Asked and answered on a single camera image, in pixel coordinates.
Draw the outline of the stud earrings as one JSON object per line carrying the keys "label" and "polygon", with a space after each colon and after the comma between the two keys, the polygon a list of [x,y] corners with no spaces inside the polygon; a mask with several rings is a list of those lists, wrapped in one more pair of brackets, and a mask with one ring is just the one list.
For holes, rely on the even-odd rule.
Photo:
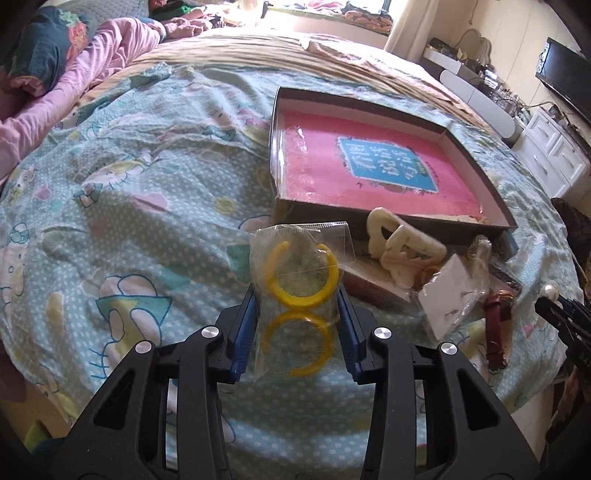
{"label": "stud earrings", "polygon": [[472,312],[486,293],[485,286],[459,255],[452,255],[418,293],[428,335],[436,341],[446,338]]}

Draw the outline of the pink packet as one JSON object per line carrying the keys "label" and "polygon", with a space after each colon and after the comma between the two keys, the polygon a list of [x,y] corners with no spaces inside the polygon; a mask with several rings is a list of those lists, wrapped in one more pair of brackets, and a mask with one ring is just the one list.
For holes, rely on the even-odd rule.
{"label": "pink packet", "polygon": [[412,305],[409,290],[398,287],[380,265],[356,261],[342,266],[342,284],[349,295],[379,308]]}

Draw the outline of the cream hair claw clip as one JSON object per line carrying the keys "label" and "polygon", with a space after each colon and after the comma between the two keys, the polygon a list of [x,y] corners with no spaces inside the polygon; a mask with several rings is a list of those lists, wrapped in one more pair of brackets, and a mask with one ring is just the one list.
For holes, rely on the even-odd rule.
{"label": "cream hair claw clip", "polygon": [[382,207],[370,211],[367,232],[370,257],[403,289],[412,289],[421,272],[447,255],[447,247],[439,240]]}

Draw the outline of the bag with yellow hoop earrings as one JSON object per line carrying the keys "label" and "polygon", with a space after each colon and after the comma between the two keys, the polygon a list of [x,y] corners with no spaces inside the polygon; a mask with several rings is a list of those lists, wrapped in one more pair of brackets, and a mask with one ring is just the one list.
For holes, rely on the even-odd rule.
{"label": "bag with yellow hoop earrings", "polygon": [[256,381],[312,377],[335,357],[342,268],[355,261],[345,221],[278,224],[252,234]]}

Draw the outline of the small blue box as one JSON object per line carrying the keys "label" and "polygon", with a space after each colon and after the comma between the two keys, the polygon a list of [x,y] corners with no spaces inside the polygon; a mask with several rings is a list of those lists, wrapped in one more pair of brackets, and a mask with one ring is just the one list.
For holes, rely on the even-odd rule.
{"label": "small blue box", "polygon": [[494,242],[497,255],[503,261],[512,259],[519,251],[519,246],[511,231],[505,230]]}

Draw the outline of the clear bag with bracelet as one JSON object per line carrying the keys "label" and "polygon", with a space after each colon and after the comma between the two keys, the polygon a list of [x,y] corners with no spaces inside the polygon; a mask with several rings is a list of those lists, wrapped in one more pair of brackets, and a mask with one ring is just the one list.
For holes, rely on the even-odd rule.
{"label": "clear bag with bracelet", "polygon": [[490,289],[489,263],[491,253],[492,243],[484,235],[476,236],[466,252],[472,285],[481,297],[487,296]]}

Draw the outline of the white drawer cabinet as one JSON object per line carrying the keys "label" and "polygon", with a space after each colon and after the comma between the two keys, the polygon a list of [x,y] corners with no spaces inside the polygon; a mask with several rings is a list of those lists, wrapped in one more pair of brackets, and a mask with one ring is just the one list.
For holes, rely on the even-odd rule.
{"label": "white drawer cabinet", "polygon": [[539,108],[512,147],[551,198],[576,206],[590,190],[590,161],[567,131]]}

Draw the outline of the hello kitty green bedsheet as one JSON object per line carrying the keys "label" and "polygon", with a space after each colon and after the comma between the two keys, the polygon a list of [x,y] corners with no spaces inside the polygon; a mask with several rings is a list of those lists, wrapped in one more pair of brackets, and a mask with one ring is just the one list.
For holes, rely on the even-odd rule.
{"label": "hello kitty green bedsheet", "polygon": [[[16,367],[74,427],[140,341],[183,342],[253,289],[250,239],[273,221],[270,127],[281,87],[346,96],[449,129],[517,222],[508,261],[508,366],[488,370],[484,303],[446,338],[426,315],[356,301],[415,345],[455,344],[509,414],[556,376],[565,349],[535,311],[541,287],[581,298],[564,222],[503,142],[445,111],[349,80],[277,68],[158,64],[78,109],[24,159],[1,199],[1,338]],[[228,479],[363,479],[375,388],[335,357],[317,375],[256,381],[253,337],[221,384]]]}

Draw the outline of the white grey dressing table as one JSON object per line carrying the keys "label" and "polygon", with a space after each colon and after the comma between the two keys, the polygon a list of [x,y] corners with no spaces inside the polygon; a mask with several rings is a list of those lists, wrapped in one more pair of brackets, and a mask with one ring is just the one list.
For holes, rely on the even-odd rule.
{"label": "white grey dressing table", "polygon": [[420,65],[478,113],[508,146],[516,143],[523,129],[485,94],[483,80],[475,72],[431,46],[425,48]]}

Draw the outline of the dark cardboard box tray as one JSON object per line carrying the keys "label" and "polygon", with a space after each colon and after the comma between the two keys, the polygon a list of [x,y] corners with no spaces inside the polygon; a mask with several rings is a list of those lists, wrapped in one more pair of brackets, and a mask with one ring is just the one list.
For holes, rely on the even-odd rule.
{"label": "dark cardboard box tray", "polygon": [[345,221],[366,240],[383,207],[445,244],[517,222],[476,158],[449,129],[400,110],[281,87],[270,127],[273,221]]}

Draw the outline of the heart shaped mirror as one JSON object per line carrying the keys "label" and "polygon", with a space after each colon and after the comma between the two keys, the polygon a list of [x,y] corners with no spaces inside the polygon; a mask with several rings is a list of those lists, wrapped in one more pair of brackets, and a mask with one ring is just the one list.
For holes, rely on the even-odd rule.
{"label": "heart shaped mirror", "polygon": [[455,46],[457,59],[473,60],[483,66],[490,63],[492,44],[477,29],[468,29]]}

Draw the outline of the pink book in tray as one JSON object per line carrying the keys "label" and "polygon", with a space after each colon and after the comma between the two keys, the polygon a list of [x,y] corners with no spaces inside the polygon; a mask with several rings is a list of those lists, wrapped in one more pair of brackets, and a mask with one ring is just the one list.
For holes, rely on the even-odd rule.
{"label": "pink book in tray", "polygon": [[438,135],[287,110],[276,160],[280,198],[398,215],[484,219],[482,201]]}

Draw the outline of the cream curtain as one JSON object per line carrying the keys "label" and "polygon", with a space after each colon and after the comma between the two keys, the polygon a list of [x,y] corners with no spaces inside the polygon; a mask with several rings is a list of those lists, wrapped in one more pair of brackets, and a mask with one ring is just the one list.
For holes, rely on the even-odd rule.
{"label": "cream curtain", "polygon": [[394,2],[393,27],[384,50],[417,63],[429,40],[439,3],[439,0]]}

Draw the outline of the tan bed blanket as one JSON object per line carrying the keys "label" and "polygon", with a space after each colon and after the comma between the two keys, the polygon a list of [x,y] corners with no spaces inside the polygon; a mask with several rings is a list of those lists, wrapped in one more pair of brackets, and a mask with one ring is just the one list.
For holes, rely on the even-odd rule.
{"label": "tan bed blanket", "polygon": [[416,63],[328,34],[276,35],[249,28],[214,29],[196,37],[164,42],[87,90],[75,105],[89,103],[119,81],[159,62],[279,68],[354,81],[386,94],[418,99],[466,123],[492,131],[467,103]]}

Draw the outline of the clothes pile on windowsill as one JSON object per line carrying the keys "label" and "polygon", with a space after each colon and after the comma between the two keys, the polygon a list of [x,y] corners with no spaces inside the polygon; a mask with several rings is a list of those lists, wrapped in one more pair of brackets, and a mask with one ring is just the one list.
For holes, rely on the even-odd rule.
{"label": "clothes pile on windowsill", "polygon": [[334,17],[379,34],[389,34],[394,25],[391,4],[391,1],[284,1],[280,8]]}

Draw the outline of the pink quilt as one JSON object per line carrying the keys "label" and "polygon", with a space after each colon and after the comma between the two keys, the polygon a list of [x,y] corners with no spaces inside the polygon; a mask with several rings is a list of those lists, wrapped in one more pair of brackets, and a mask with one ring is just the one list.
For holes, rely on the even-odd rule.
{"label": "pink quilt", "polygon": [[154,49],[164,34],[164,26],[155,20],[109,19],[48,93],[30,100],[2,94],[1,180],[8,179],[87,90]]}

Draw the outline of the dark floral pillow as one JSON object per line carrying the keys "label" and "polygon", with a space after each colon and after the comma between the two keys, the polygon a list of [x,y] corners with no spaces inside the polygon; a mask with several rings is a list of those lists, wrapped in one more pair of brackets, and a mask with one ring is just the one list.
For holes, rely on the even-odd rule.
{"label": "dark floral pillow", "polygon": [[22,90],[33,97],[45,95],[90,43],[96,28],[92,16],[41,7],[1,67],[1,89]]}

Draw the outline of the clothes pile by headboard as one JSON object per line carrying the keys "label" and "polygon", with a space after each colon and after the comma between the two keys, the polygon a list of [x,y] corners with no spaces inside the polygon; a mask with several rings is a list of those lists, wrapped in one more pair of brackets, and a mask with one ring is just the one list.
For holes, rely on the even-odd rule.
{"label": "clothes pile by headboard", "polygon": [[162,41],[191,38],[225,26],[224,18],[190,1],[148,1],[147,23]]}

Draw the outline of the grey quilted headboard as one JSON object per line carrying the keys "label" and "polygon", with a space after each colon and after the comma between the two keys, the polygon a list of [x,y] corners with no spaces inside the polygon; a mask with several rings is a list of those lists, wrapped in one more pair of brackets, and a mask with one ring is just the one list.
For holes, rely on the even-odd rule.
{"label": "grey quilted headboard", "polygon": [[93,19],[98,24],[115,18],[149,16],[147,0],[74,0],[60,4],[59,8]]}

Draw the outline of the black wall television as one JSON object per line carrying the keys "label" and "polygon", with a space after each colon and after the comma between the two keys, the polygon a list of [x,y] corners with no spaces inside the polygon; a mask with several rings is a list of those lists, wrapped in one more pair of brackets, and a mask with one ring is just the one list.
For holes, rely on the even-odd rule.
{"label": "black wall television", "polygon": [[548,37],[535,76],[590,124],[590,63],[582,55]]}

